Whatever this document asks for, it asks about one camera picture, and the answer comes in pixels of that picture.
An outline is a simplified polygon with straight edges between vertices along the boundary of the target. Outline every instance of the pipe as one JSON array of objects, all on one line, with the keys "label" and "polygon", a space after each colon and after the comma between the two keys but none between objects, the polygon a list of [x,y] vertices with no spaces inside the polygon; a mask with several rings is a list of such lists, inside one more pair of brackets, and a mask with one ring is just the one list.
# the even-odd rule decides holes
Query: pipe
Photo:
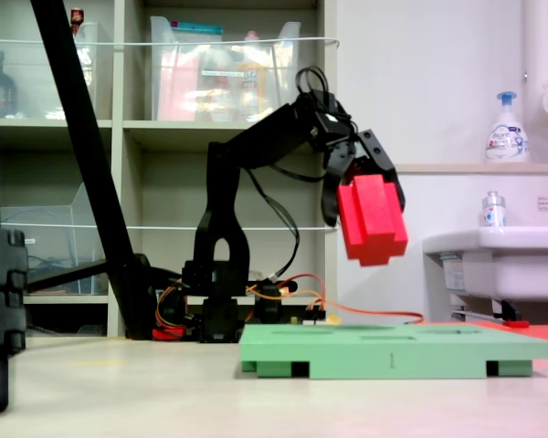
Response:
[{"label": "pipe", "polygon": [[548,162],[548,0],[523,0],[524,124],[534,162]]}]

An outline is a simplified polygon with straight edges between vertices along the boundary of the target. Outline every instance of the black pole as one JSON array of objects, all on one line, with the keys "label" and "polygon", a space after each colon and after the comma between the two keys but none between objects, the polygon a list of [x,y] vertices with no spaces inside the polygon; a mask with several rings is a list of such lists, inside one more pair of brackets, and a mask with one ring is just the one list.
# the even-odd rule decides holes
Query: black pole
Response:
[{"label": "black pole", "polygon": [[[108,277],[126,334],[132,339],[151,339],[156,295],[151,288],[150,265],[145,257],[136,256],[132,251],[63,0],[31,0],[31,4],[65,111],[71,144],[90,198],[107,259]],[[80,268],[71,275],[84,274],[86,269]]]},{"label": "black pole", "polygon": [[134,258],[88,87],[62,0],[31,0],[67,119],[101,246],[112,263]]}]

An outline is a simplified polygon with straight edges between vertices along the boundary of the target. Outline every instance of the shelving unit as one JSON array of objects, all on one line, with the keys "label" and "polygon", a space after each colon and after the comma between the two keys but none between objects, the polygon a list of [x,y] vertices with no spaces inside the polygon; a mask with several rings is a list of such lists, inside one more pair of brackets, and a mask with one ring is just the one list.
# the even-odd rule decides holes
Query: shelving unit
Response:
[{"label": "shelving unit", "polygon": [[[250,126],[245,122],[151,120],[151,49],[122,44],[150,41],[150,16],[219,24],[225,29],[224,40],[243,39],[248,30],[258,31],[261,39],[274,38],[289,21],[301,22],[302,37],[336,37],[336,0],[66,0],[65,5],[68,13],[71,7],[83,8],[86,22],[97,20],[110,41],[119,43],[113,48],[111,62],[111,110],[107,117],[96,113],[101,118],[100,134],[127,225],[196,227],[205,209],[208,143],[228,141]],[[40,40],[28,2],[0,0],[0,39]],[[300,42],[299,67],[319,65],[334,90],[335,51],[336,45],[332,43]],[[13,79],[15,83],[27,81],[16,75]],[[320,159],[308,148],[301,148],[284,165],[296,172],[318,174]],[[66,122],[0,119],[0,175],[2,206],[69,204],[81,177]],[[322,226],[319,188],[301,186],[269,169],[257,171],[257,176],[267,193],[290,210],[299,226]],[[247,232],[251,269],[268,275],[288,260],[293,238],[255,193],[245,175],[240,182],[236,209],[242,226],[278,228]],[[134,251],[148,255],[155,266],[181,271],[184,261],[192,257],[194,231],[130,230],[129,233]],[[216,255],[227,257],[226,246],[218,245]],[[334,297],[335,259],[335,232],[304,231],[289,274],[302,271],[320,274],[325,278],[329,296]],[[301,286],[315,287],[308,282]],[[201,304],[202,298],[194,297],[192,305],[196,300]],[[242,297],[238,302],[240,306],[251,306],[254,298]],[[306,306],[310,302],[310,298],[300,297],[285,304]],[[107,306],[108,336],[123,334],[113,295],[31,296],[25,297],[25,303],[31,315],[34,308],[41,309],[41,321],[48,313],[45,308],[53,307],[52,311],[57,312],[57,306],[61,309],[76,304],[90,304],[89,308],[98,309]]]}]

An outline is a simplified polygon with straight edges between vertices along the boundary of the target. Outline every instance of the bottle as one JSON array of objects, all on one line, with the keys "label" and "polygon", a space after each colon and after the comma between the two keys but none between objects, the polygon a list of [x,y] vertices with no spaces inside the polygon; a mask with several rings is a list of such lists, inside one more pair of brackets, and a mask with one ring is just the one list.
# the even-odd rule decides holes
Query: bottle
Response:
[{"label": "bottle", "polygon": [[517,97],[513,91],[504,91],[497,95],[503,111],[497,123],[493,125],[485,157],[487,162],[528,162],[530,146],[523,126],[511,111],[511,101]]},{"label": "bottle", "polygon": [[[250,30],[246,41],[259,41],[258,33]],[[260,63],[261,51],[258,43],[244,45],[244,62],[240,63],[238,70],[242,73],[240,85],[239,110],[243,121],[255,122],[263,116],[264,86],[266,69]]]},{"label": "bottle", "polygon": [[505,198],[497,192],[487,192],[483,198],[483,226],[506,226]]},{"label": "bottle", "polygon": [[0,119],[16,115],[17,95],[15,82],[4,72],[4,52],[0,50]]},{"label": "bottle", "polygon": [[83,12],[83,9],[80,7],[74,7],[71,9],[71,33],[73,34],[73,38],[77,35],[79,32],[79,27],[83,24],[83,21],[85,20],[85,13]]}]

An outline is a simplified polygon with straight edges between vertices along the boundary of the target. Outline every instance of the white sink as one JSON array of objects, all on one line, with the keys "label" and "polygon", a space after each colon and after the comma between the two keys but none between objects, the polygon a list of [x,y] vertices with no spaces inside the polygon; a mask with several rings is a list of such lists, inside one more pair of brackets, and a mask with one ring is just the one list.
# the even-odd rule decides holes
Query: white sink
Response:
[{"label": "white sink", "polygon": [[481,227],[425,240],[443,260],[452,293],[492,299],[548,300],[548,227]]}]

